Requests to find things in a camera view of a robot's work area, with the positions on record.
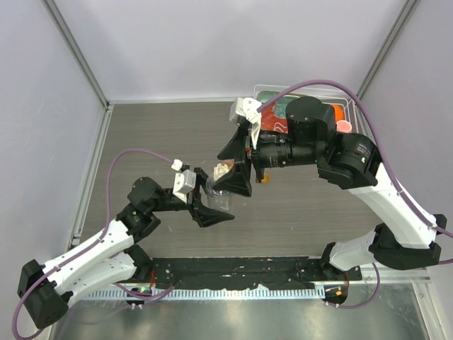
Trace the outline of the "clear bottle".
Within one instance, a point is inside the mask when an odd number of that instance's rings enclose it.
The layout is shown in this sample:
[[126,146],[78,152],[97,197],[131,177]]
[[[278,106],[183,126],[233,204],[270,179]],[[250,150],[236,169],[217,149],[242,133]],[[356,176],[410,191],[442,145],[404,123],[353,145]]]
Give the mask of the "clear bottle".
[[232,193],[228,191],[216,191],[213,189],[215,180],[211,174],[206,182],[206,195],[208,207],[227,213],[232,212]]

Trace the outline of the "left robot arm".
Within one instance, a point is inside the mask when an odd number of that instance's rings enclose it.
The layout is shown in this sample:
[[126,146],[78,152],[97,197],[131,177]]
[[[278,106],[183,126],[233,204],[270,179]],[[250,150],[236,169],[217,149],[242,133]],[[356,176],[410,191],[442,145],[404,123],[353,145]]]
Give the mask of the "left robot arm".
[[186,210],[199,227],[234,219],[229,211],[203,205],[200,192],[207,180],[201,168],[177,173],[171,188],[149,177],[137,179],[127,196],[129,203],[100,232],[43,264],[32,259],[23,265],[18,307],[26,308],[36,328],[43,330],[104,285],[129,279],[144,282],[152,261],[138,243],[160,225],[157,212]]

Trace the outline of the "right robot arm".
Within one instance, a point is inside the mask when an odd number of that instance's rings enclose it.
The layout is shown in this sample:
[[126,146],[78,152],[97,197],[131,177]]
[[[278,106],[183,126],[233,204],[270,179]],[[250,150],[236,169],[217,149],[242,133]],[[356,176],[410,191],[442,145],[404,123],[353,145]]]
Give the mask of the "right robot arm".
[[366,135],[339,132],[334,109],[312,96],[291,101],[285,109],[286,132],[264,130],[260,102],[238,98],[230,120],[236,132],[219,159],[214,190],[249,197],[251,180],[262,181],[266,169],[315,165],[321,179],[350,192],[381,220],[368,234],[332,242],[323,251],[319,269],[334,280],[355,266],[377,262],[396,270],[436,266],[441,248],[435,241],[446,217],[424,211],[398,181],[390,177],[376,144]]

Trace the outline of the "white bottle cap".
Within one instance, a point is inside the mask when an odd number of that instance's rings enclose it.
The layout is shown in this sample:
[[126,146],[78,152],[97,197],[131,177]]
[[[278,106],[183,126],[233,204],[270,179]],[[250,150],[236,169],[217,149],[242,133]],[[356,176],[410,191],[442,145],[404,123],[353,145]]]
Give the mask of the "white bottle cap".
[[225,163],[218,163],[213,168],[212,178],[214,181],[218,181],[221,177],[226,175],[230,171],[230,166]]

